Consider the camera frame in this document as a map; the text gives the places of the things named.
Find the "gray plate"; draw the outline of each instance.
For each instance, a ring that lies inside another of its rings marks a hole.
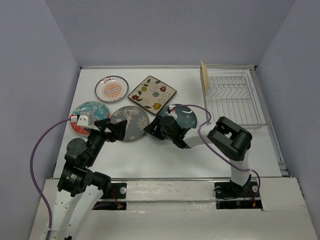
[[[111,116],[111,123],[127,120],[123,141],[131,141],[141,137],[148,126],[149,119],[146,112],[137,106],[124,106],[115,111]]]
[[[164,117],[168,115],[168,108],[169,107],[175,107],[179,106],[181,104],[171,104],[168,106],[165,106],[164,109],[161,110],[159,115],[161,117]],[[174,109],[176,115],[177,115],[177,123],[179,126],[183,129],[195,129],[197,127],[197,116],[189,107],[187,106],[181,106]]]

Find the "round plate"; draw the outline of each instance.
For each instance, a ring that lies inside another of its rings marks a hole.
[[[94,120],[102,120],[110,117],[109,108],[98,101],[87,101],[76,107],[71,116],[78,115],[83,112],[93,112]],[[88,136],[89,132],[82,126],[77,126],[76,122],[71,122],[72,129],[80,135]]]
[[[128,92],[127,81],[120,76],[107,76],[95,86],[95,95],[104,102],[115,102],[122,99]]]
[[[168,108],[169,107],[175,107],[175,106],[180,106],[181,104],[171,104],[168,106],[165,106],[161,112],[159,113],[159,115],[161,117],[167,116],[168,113]],[[177,123],[179,124],[179,126],[183,129],[195,129],[197,127],[197,116],[194,113],[194,111],[192,111],[189,107],[187,106],[181,106],[181,107],[177,107],[175,108],[173,111],[175,111],[176,115],[177,115]]]
[[[148,126],[148,115],[140,107],[124,106],[119,108],[111,116],[111,123],[118,123],[122,120],[127,120],[125,136],[123,141],[131,141],[141,137]]]

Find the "metal wire rack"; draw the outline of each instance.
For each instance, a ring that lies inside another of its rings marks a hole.
[[[208,74],[209,90],[205,96],[206,107],[214,121],[225,116],[245,129],[256,130],[265,126],[259,113],[254,87],[243,73]]]

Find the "cable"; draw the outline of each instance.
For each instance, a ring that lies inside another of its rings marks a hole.
[[[37,183],[37,180],[36,180],[36,177],[35,177],[35,173],[34,173],[34,157],[35,157],[35,152],[37,150],[37,147],[39,146],[40,142],[42,141],[42,139],[52,130],[54,129],[56,126],[60,125],[60,124],[63,124],[67,121],[70,121],[70,118],[66,119],[66,120],[62,120],[62,121],[59,121],[57,122],[56,124],[52,125],[50,128],[48,128],[43,134],[42,136],[38,139],[38,141],[36,142],[36,144],[34,145],[34,148],[32,150],[32,153],[31,153],[31,157],[30,157],[30,175],[31,175],[31,179],[32,179],[32,182],[36,188],[36,190],[38,191],[38,193],[40,194],[41,198],[43,199],[45,205],[46,205],[46,208],[48,209],[48,213],[49,213],[49,230],[46,234],[46,237],[45,237],[45,240],[49,240],[49,236],[50,236],[50,229],[52,227],[52,212],[51,212],[51,207],[50,207],[50,204],[48,202],[48,200],[46,199],[44,193],[42,192],[42,190],[40,189],[38,183]]]
[[[201,138],[202,142],[215,154],[217,155],[219,158],[221,158],[223,161],[225,161],[227,164],[229,164],[231,167],[233,167],[234,169],[240,171],[240,172],[254,172],[257,179],[258,179],[258,188],[257,188],[257,191],[255,193],[255,198],[258,196],[259,194],[259,191],[260,191],[260,186],[261,186],[261,181],[260,181],[260,176],[259,174],[257,173],[257,171],[255,171],[254,169],[251,169],[251,168],[248,168],[248,169],[242,169],[242,168],[239,168],[237,167],[236,165],[232,164],[230,161],[228,161],[225,157],[223,157],[221,154],[219,154],[216,150],[214,150],[205,140],[205,138],[202,136],[201,134],[201,128],[209,123],[212,119],[212,116],[211,116],[211,113],[205,109],[204,107],[202,106],[198,106],[198,105],[193,105],[193,104],[185,104],[185,105],[178,105],[178,106],[175,106],[172,110],[174,110],[175,108],[179,108],[179,107],[195,107],[195,108],[198,108],[198,109],[202,109],[204,110],[208,115],[209,115],[209,119],[207,121],[205,121],[204,123],[202,123],[199,128],[198,128],[198,134],[199,134],[199,137]]]

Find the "white plate with orange pattern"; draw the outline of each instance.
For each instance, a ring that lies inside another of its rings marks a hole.
[[[107,76],[95,86],[95,95],[101,101],[112,103],[122,99],[128,92],[127,81],[120,76]]]

